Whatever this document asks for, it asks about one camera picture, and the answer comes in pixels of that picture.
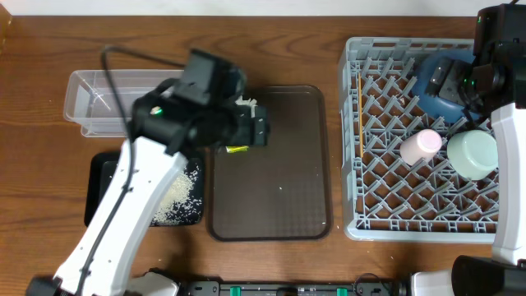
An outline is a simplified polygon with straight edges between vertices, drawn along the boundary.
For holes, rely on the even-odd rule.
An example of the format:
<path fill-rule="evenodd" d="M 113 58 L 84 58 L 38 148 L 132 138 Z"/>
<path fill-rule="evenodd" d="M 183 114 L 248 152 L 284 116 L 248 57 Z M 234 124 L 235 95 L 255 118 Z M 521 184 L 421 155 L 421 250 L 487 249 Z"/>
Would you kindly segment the dark blue plate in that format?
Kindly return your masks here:
<path fill-rule="evenodd" d="M 465 49 L 447 49 L 425 58 L 415 71 L 413 95 L 419 98 L 418 107 L 428 116 L 443 117 L 455 123 L 462 117 L 479 122 L 482 115 L 468 107 L 461 99 L 459 86 L 464 82 L 464 71 L 474 56 Z"/>

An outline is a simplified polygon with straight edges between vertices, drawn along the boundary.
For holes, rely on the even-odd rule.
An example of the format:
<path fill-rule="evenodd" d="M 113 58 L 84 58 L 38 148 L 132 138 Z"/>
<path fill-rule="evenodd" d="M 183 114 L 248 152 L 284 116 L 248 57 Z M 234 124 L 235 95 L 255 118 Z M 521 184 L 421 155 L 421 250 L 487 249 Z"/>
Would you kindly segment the white tissue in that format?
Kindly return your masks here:
<path fill-rule="evenodd" d="M 239 106 L 247 106 L 250 108 L 251 117 L 254 118 L 256 116 L 256 107 L 257 107 L 257 101 L 255 99 L 244 99 L 242 95 L 240 95 L 236 100 L 235 104 Z"/>

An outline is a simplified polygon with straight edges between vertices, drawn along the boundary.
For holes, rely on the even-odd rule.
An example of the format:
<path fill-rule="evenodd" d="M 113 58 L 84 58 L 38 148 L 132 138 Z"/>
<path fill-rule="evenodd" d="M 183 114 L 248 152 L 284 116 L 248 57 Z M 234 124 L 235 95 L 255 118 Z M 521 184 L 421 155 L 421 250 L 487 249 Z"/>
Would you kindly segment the green yellow snack wrapper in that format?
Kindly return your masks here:
<path fill-rule="evenodd" d="M 225 149 L 228 153 L 232 154 L 232 153 L 248 151 L 249 146 L 226 146 Z"/>

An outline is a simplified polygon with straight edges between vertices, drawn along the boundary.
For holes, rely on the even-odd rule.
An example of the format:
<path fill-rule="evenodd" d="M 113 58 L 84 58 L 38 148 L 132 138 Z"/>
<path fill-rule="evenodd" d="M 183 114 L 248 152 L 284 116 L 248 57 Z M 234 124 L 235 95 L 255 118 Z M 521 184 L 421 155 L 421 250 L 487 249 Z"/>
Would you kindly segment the pink white cup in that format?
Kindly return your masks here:
<path fill-rule="evenodd" d="M 431 160 L 441 147 L 440 134 L 431 129 L 424 129 L 404 140 L 399 153 L 406 164 L 414 165 L 420 159 Z"/>

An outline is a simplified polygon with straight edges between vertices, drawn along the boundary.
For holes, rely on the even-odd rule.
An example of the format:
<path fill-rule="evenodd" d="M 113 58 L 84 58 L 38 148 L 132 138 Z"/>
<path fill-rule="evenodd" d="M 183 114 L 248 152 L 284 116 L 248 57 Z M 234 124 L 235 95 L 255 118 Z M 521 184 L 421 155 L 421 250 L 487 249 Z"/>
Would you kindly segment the mint green bowl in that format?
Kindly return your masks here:
<path fill-rule="evenodd" d="M 498 166 L 496 139 L 484 131 L 453 135 L 446 151 L 452 168 L 463 178 L 481 180 Z"/>

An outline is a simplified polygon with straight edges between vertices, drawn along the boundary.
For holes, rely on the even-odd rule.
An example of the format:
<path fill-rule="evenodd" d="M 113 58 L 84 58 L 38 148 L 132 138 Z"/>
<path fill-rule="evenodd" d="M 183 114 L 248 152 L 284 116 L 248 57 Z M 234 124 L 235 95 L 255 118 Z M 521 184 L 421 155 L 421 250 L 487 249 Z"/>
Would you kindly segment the wooden chopstick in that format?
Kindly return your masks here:
<path fill-rule="evenodd" d="M 362 75 L 358 72 L 358 140 L 359 140 L 359 154 L 363 158 L 363 123 L 362 123 Z"/>

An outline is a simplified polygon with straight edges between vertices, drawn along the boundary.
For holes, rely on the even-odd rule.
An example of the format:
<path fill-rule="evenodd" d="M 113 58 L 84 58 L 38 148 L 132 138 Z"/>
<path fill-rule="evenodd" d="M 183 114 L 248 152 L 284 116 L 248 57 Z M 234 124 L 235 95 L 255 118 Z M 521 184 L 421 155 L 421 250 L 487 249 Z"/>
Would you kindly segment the pile of white rice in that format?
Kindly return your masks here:
<path fill-rule="evenodd" d="M 188 161 L 184 172 L 164 196 L 152 219 L 152 226 L 198 224 L 204 213 L 204 170 L 201 159 Z"/>

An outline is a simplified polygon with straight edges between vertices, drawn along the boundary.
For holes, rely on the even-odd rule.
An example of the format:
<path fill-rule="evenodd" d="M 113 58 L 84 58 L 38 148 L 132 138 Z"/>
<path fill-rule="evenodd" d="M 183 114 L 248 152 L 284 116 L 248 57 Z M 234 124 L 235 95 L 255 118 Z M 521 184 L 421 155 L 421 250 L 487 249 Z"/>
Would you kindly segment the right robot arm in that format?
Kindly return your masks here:
<path fill-rule="evenodd" d="M 513 1 L 478 13 L 472 62 L 433 56 L 417 78 L 444 112 L 491 119 L 499 169 L 499 220 L 491 257 L 459 256 L 451 269 L 412 275 L 408 295 L 525 293 L 525 7 Z"/>

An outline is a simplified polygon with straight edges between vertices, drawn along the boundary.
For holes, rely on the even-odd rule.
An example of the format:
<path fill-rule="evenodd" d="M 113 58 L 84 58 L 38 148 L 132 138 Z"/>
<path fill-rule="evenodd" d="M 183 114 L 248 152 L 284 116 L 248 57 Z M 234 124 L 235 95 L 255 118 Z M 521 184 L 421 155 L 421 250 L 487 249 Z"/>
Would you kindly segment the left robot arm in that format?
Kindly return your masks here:
<path fill-rule="evenodd" d="M 80 242 L 53 275 L 37 275 L 28 295 L 175 295 L 159 271 L 131 267 L 165 194 L 202 147 L 263 146 L 265 109 L 243 96 L 247 78 L 234 63 L 193 49 L 179 78 L 160 82 L 121 109 L 126 139 L 104 197 Z"/>

